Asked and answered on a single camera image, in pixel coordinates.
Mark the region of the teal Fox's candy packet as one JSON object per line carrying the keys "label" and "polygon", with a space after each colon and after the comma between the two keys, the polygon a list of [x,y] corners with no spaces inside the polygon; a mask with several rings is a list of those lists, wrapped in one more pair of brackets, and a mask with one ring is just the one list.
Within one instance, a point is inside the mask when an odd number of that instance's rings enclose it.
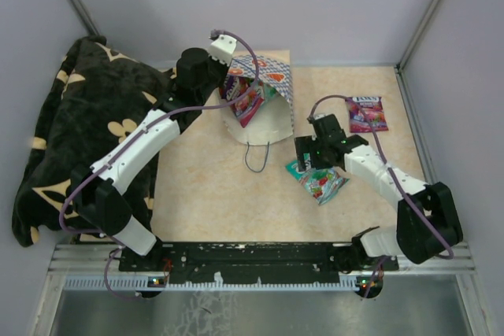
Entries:
{"label": "teal Fox's candy packet", "polygon": [[285,165],[286,170],[314,198],[318,205],[324,205],[336,196],[349,179],[341,176],[334,168],[313,168],[311,161],[306,161],[306,170],[302,171],[298,161]]}

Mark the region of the blue checkered paper bag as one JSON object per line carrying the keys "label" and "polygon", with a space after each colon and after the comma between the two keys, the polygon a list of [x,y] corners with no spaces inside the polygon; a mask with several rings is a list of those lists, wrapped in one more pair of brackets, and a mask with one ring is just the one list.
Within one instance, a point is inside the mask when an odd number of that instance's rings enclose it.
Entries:
{"label": "blue checkered paper bag", "polygon": [[[291,74],[291,58],[287,50],[257,53],[254,60],[249,53],[238,52],[232,61],[228,76],[251,78],[254,83],[262,81],[265,89],[265,102],[255,113],[246,127],[241,127],[230,106],[221,110],[224,124],[237,141],[246,146],[264,146],[266,166],[272,144],[294,134],[294,88]],[[217,90],[217,98],[223,102]]]}

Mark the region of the purple Fox's candy packet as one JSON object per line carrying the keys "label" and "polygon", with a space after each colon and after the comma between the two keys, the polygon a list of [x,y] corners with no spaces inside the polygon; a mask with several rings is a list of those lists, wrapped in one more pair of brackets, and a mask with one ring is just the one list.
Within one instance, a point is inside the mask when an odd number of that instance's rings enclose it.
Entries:
{"label": "purple Fox's candy packet", "polygon": [[345,103],[351,133],[389,130],[380,96],[352,97]]}

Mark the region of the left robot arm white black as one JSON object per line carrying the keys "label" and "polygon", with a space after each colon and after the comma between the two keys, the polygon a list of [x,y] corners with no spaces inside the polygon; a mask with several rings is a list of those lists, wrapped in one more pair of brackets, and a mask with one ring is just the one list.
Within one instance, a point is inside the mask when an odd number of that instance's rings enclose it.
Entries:
{"label": "left robot arm white black", "polygon": [[89,168],[72,173],[70,195],[76,212],[120,245],[132,250],[149,271],[162,265],[157,237],[133,214],[124,198],[133,179],[168,143],[202,114],[212,92],[223,84],[232,51],[215,46],[185,50],[169,84],[141,124],[117,147]]}

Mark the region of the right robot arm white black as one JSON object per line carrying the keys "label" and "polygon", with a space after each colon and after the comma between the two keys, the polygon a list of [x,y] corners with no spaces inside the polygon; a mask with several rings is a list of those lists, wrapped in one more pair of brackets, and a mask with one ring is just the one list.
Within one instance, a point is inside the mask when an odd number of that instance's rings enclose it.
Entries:
{"label": "right robot arm white black", "polygon": [[380,257],[402,255],[414,264],[451,258],[463,231],[450,188],[428,184],[389,164],[360,135],[346,135],[335,115],[311,117],[313,135],[295,138],[298,168],[341,168],[369,184],[395,211],[396,223],[353,238],[352,261],[367,270]]}

